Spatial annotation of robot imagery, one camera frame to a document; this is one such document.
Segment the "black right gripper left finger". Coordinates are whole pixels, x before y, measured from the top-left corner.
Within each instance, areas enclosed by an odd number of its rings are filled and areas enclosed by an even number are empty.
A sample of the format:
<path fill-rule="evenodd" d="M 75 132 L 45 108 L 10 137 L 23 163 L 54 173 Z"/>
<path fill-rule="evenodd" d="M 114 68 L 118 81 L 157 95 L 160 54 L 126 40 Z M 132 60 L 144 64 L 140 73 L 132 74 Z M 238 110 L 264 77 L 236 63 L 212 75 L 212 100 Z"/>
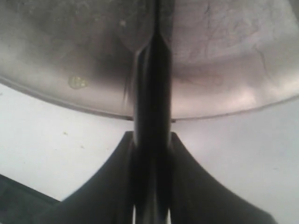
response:
<path fill-rule="evenodd" d="M 130 224 L 133 221 L 131 151 L 125 132 L 104 165 L 78 190 L 33 219 L 35 224 Z"/>

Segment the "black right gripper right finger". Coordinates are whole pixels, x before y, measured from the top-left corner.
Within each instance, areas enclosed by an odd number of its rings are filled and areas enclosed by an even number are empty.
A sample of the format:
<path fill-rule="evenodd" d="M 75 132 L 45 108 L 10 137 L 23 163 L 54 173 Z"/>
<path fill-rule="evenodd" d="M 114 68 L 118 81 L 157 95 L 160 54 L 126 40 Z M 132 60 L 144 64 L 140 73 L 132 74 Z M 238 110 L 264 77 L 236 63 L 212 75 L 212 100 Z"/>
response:
<path fill-rule="evenodd" d="M 171 134 L 174 224 L 275 224 L 268 212 L 242 199 L 205 171 L 176 133 Z"/>

